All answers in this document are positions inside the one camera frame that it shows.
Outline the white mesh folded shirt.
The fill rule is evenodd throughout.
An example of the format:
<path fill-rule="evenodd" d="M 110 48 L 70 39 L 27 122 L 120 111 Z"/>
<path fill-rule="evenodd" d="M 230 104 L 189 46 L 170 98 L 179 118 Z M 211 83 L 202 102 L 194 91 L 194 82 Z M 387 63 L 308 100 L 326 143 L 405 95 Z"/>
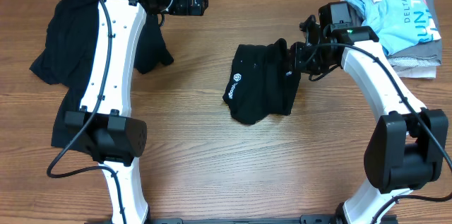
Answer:
<path fill-rule="evenodd" d="M 429 9 L 439 30 L 439 25 L 436 22 L 435 11 L 430 7 Z M 442 60 L 442 40 L 440 39 L 429 43 L 418 44 L 393 55 L 386 54 L 386 56 L 389 64 L 401 77 L 435 78 L 436 69 L 441 65 Z"/>

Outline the dark grey folded shirt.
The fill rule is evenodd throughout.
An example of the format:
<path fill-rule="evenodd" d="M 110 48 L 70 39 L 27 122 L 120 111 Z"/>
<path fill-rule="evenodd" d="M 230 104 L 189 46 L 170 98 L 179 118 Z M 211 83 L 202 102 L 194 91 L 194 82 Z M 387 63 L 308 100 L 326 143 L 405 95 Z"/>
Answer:
<path fill-rule="evenodd" d="M 345 0 L 377 34 L 390 64 L 439 66 L 442 42 L 434 0 Z"/>

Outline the black shirt on pile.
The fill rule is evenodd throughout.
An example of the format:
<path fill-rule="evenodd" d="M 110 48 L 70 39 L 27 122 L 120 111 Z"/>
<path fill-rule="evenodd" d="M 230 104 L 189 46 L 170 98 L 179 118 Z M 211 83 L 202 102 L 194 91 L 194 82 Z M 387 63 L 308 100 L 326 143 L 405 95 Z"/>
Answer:
<path fill-rule="evenodd" d="M 64 123 L 66 111 L 78 111 L 88 86 L 99 28 L 98 0 L 61 0 L 47 28 L 45 48 L 30 70 L 45 83 L 68 87 L 56 115 L 51 146 L 64 148 L 73 138 Z M 136 49 L 134 68 L 145 74 L 158 63 L 174 62 L 157 16 L 147 15 Z"/>

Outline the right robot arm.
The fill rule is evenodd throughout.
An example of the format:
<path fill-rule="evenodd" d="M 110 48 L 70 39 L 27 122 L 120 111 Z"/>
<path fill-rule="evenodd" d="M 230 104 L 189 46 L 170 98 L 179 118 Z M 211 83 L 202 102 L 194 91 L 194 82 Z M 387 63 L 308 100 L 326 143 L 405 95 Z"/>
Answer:
<path fill-rule="evenodd" d="M 431 110 L 404 85 L 388 63 L 377 34 L 361 26 L 349 3 L 326 4 L 299 25 L 303 42 L 288 54 L 287 72 L 317 81 L 342 69 L 367 100 L 376 127 L 364 153 L 365 180 L 331 215 L 305 215 L 303 223 L 395 223 L 389 210 L 438 180 L 446 152 L 448 118 Z"/>

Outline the black t-shirt with logo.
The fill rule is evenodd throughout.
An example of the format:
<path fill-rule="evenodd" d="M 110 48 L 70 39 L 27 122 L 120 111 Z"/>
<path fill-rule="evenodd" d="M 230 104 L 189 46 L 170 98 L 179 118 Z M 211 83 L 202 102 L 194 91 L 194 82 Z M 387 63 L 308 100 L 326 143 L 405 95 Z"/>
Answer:
<path fill-rule="evenodd" d="M 291 114 L 301 76 L 284 70 L 287 53 L 283 38 L 267 46 L 238 46 L 222 97 L 233 119 L 252 125 L 270 114 Z"/>

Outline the light blue folded t-shirt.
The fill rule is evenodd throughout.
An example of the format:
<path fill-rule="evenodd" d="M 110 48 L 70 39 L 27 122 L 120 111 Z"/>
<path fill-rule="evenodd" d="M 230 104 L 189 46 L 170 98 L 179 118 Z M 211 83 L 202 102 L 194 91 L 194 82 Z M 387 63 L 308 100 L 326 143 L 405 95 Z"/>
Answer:
<path fill-rule="evenodd" d="M 383 51 L 393 55 L 441 39 L 426 0 L 345 0 L 377 34 Z"/>

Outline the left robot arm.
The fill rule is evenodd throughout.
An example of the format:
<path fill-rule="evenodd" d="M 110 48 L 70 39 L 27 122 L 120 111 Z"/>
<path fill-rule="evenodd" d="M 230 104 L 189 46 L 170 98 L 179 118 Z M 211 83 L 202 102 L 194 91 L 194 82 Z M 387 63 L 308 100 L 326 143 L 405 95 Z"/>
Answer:
<path fill-rule="evenodd" d="M 202 16 L 208 0 L 99 0 L 98 34 L 88 86 L 78 110 L 65 114 L 80 146 L 96 163 L 112 201 L 111 223 L 149 223 L 140 157 L 147 125 L 131 116 L 131 82 L 148 16 Z"/>

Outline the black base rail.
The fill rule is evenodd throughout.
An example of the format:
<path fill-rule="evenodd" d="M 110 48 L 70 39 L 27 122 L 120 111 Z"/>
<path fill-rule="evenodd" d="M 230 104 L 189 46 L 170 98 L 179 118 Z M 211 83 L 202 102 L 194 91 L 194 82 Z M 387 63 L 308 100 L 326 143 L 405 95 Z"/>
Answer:
<path fill-rule="evenodd" d="M 181 218 L 147 218 L 145 224 L 332 224 L 343 223 L 330 215 L 303 215 L 298 218 L 239 218 L 183 220 Z"/>

